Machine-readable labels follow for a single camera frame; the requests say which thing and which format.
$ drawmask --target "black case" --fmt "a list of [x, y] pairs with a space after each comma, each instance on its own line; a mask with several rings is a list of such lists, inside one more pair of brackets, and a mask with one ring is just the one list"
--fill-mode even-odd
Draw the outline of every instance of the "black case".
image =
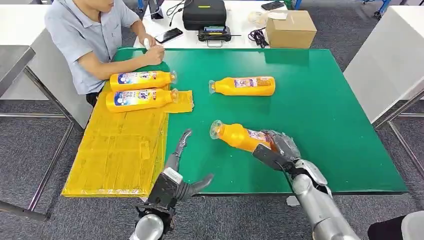
[[200, 30], [203, 27], [224, 27], [227, 10], [221, 0], [185, 0], [182, 22], [186, 30]]

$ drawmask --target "plastic bottle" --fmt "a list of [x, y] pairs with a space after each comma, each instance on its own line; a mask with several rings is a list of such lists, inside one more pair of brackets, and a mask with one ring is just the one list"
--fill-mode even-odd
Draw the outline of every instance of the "plastic bottle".
[[160, 88], [110, 92], [106, 96], [106, 106], [112, 113], [140, 109], [160, 108], [165, 104], [178, 101], [178, 90]]
[[114, 92], [162, 88], [170, 83], [177, 83], [177, 73], [175, 71], [141, 71], [118, 73], [110, 76], [110, 87]]
[[271, 148], [271, 139], [261, 131], [253, 131], [235, 123], [231, 125], [223, 124], [220, 120], [215, 120], [209, 131], [212, 139], [221, 139], [234, 148], [253, 152], [258, 144], [263, 144]]
[[209, 92], [229, 96], [271, 96], [276, 90], [272, 76], [226, 77], [209, 81]]

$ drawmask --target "green tabletop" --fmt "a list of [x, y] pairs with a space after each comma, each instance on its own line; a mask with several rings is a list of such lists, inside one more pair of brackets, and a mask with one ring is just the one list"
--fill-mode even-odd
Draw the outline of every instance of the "green tabletop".
[[[123, 48], [115, 61], [141, 54]], [[270, 129], [293, 137], [303, 159], [324, 174], [334, 193], [401, 193], [407, 188], [343, 77], [324, 49], [167, 49], [164, 61], [139, 71], [175, 70], [179, 90], [192, 90], [194, 109], [170, 114], [166, 156], [183, 131], [193, 130], [182, 153], [180, 173], [193, 183], [215, 175], [202, 194], [291, 193], [285, 176], [209, 136], [214, 120], [251, 130]], [[272, 96], [210, 94], [209, 80], [273, 76]]]

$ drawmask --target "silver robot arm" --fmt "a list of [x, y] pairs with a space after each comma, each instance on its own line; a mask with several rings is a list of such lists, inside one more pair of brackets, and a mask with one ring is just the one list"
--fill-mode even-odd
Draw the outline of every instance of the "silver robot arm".
[[173, 230], [173, 217], [177, 201], [184, 201], [206, 188], [214, 178], [208, 174], [195, 183], [186, 183], [179, 173], [180, 157], [187, 145], [191, 129], [185, 130], [175, 151], [168, 157], [144, 205], [137, 207], [139, 221], [130, 240], [161, 240]]
[[287, 175], [314, 240], [360, 240], [333, 201], [326, 178], [312, 162], [300, 158], [293, 139], [272, 130], [263, 132], [272, 139], [274, 150], [260, 144], [253, 156]]

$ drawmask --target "gray carpet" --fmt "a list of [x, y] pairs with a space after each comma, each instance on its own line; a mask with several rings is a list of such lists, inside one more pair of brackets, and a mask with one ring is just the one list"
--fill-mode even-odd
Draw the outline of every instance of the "gray carpet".
[[[302, 8], [309, 11], [318, 29], [312, 47], [330, 49], [344, 70], [377, 23], [369, 16], [379, 6], [379, 3], [362, 5], [350, 0], [332, 0], [331, 3], [329, 0], [304, 0]], [[127, 30], [122, 35], [124, 44], [132, 46], [135, 36]], [[55, 109], [48, 102], [0, 102], [0, 112], [8, 111], [55, 112]], [[411, 111], [424, 112], [424, 103], [417, 103]], [[423, 161], [424, 122], [414, 119], [398, 119], [395, 122]], [[60, 119], [0, 118], [2, 201], [28, 206], [66, 124], [66, 121]], [[363, 239], [367, 239], [366, 232], [372, 223], [424, 209], [423, 179], [388, 126], [378, 134], [410, 192], [386, 196], [336, 196], [335, 201], [340, 210]], [[128, 239], [134, 230], [137, 216], [134, 205], [140, 203], [137, 198], [60, 196], [81, 137], [81, 134], [72, 132], [37, 206], [37, 210], [42, 213], [52, 213], [50, 221], [37, 222], [0, 212], [0, 239]], [[312, 239], [302, 209], [286, 206], [286, 198], [281, 196], [193, 197], [178, 204], [175, 223], [175, 231], [166, 239]]]

